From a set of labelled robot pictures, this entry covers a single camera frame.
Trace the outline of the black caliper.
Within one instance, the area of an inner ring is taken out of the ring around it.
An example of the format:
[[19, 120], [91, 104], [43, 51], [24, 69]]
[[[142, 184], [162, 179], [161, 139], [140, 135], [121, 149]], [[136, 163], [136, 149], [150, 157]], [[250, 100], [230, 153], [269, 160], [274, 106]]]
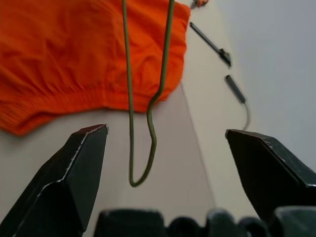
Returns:
[[221, 60], [230, 68], [232, 66], [230, 54], [223, 48], [218, 48], [193, 22], [189, 23], [190, 27], [210, 46], [221, 58]]

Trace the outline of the orange shorts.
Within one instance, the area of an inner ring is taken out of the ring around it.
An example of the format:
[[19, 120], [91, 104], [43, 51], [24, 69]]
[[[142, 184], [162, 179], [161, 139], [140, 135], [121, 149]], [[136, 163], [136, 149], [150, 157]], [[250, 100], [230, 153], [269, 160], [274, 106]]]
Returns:
[[[168, 3], [127, 0], [135, 112], [159, 87]], [[182, 78], [190, 14], [175, 2], [159, 102]], [[126, 74], [122, 0], [0, 0], [1, 130], [25, 135], [71, 113], [126, 111]]]

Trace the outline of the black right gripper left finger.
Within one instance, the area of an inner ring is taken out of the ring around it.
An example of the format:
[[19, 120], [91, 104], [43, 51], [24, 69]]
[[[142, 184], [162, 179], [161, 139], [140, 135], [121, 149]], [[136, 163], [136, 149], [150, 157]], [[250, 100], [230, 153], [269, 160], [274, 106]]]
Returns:
[[0, 223], [0, 237], [82, 237], [99, 189], [107, 135], [105, 124], [71, 134]]

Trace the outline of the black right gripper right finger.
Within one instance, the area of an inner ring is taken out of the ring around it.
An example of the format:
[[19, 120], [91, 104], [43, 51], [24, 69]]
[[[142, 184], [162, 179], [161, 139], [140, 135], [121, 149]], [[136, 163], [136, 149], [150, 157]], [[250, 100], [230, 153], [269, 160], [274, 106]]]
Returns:
[[228, 129], [242, 187], [262, 220], [282, 206], [316, 206], [316, 173], [276, 138]]

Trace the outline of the green wire hanger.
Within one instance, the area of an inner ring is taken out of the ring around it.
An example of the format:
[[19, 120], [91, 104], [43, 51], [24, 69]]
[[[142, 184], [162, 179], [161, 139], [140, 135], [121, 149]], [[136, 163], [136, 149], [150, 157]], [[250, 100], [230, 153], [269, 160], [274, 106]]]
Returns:
[[138, 181], [133, 178], [134, 170], [134, 105], [133, 105], [133, 89], [132, 89], [132, 73], [131, 73], [131, 61], [130, 61], [130, 50], [129, 50], [129, 37], [128, 37], [128, 22], [127, 22], [127, 3], [126, 0], [122, 0], [122, 16], [123, 16], [123, 32], [124, 32], [124, 43], [125, 43], [125, 54], [126, 54], [126, 71], [127, 71], [127, 88], [128, 88], [128, 115], [129, 115], [129, 172], [128, 180], [131, 187], [136, 188], [145, 182], [147, 179], [155, 157], [155, 152], [157, 148], [157, 136], [155, 131], [155, 126], [153, 122], [153, 108], [158, 98], [162, 95], [166, 82], [166, 72], [167, 63], [169, 56], [169, 47], [171, 40], [171, 30], [172, 30], [172, 19], [174, 13], [175, 0], [169, 0], [168, 11], [165, 25], [164, 33], [164, 45], [162, 51], [162, 64], [160, 71], [159, 87], [157, 92], [151, 98], [147, 111], [147, 125], [149, 134], [151, 137], [151, 147], [149, 152], [149, 157], [145, 170]]

